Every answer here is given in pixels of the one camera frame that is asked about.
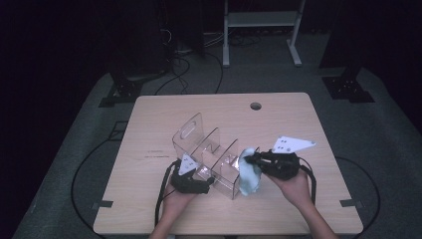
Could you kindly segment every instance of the table top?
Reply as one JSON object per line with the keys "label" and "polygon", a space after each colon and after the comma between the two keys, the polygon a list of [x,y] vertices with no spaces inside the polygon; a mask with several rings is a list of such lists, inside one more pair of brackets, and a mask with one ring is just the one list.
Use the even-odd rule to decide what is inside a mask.
{"label": "table top", "polygon": [[[252,103],[262,107],[255,111]],[[174,134],[201,113],[205,134],[220,129],[220,144],[238,139],[246,147],[272,148],[280,135],[307,139],[315,146],[297,152],[316,176],[316,208],[335,233],[362,230],[355,207],[342,207],[350,194],[317,113],[305,93],[227,94],[139,97],[134,105],[94,224],[100,234],[149,234],[166,168],[176,159]],[[176,235],[308,234],[300,212],[263,175],[259,190],[234,200],[211,187],[195,198],[174,224]]]}

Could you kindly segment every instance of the black strap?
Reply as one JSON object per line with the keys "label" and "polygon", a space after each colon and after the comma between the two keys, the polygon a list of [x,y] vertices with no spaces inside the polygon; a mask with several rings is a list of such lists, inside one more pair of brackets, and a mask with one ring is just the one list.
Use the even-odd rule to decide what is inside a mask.
{"label": "black strap", "polygon": [[177,159],[173,161],[169,167],[167,167],[167,170],[165,170],[164,178],[162,179],[161,188],[159,190],[157,204],[155,205],[155,226],[158,224],[158,214],[159,214],[159,208],[161,206],[161,202],[164,199],[164,190],[165,186],[167,185],[167,179],[170,175],[171,168],[177,163],[177,161],[180,159]]}
{"label": "black strap", "polygon": [[301,170],[303,170],[310,178],[311,178],[311,200],[313,204],[316,204],[316,197],[317,197],[317,179],[314,176],[314,173],[304,165],[301,165]]}

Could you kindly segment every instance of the transparent plastic box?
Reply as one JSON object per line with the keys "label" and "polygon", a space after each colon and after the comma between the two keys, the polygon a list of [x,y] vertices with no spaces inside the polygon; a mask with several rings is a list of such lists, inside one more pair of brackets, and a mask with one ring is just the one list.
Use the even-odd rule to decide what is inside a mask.
{"label": "transparent plastic box", "polygon": [[229,147],[220,145],[220,129],[216,127],[205,136],[202,114],[198,113],[173,136],[177,157],[186,153],[198,163],[194,174],[197,179],[214,177],[213,186],[234,199],[239,192],[238,140]]}

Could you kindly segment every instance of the white shelf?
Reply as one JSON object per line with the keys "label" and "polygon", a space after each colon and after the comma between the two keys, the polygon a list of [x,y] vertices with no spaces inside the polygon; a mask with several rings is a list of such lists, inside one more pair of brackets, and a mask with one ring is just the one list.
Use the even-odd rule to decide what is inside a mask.
{"label": "white shelf", "polygon": [[295,26],[297,15],[297,11],[229,13],[228,27]]}

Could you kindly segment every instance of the black equipment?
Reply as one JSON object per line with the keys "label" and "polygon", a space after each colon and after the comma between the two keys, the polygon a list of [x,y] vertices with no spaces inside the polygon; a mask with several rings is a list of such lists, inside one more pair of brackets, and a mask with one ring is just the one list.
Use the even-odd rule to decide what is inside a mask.
{"label": "black equipment", "polygon": [[169,194],[164,195],[164,189],[167,183],[167,179],[170,174],[170,170],[173,166],[175,167],[173,170],[173,174],[171,175],[170,183],[171,185],[173,185],[175,190],[181,193],[207,194],[210,189],[210,185],[214,183],[214,177],[210,177],[206,181],[193,179],[193,174],[195,173],[196,169],[192,169],[183,175],[179,175],[180,164],[181,160],[177,158],[177,160],[173,161],[165,171],[158,195],[157,204],[155,205],[155,226],[158,224],[158,213],[162,200],[164,200],[167,195],[172,193],[170,192]]}
{"label": "black equipment", "polygon": [[317,196],[317,180],[314,176],[311,166],[309,168],[300,164],[300,159],[294,152],[293,153],[273,153],[271,150],[268,152],[255,152],[253,155],[245,156],[248,163],[258,165],[262,172],[265,174],[280,178],[283,181],[295,177],[299,169],[303,170],[312,182],[311,199],[316,203]]}

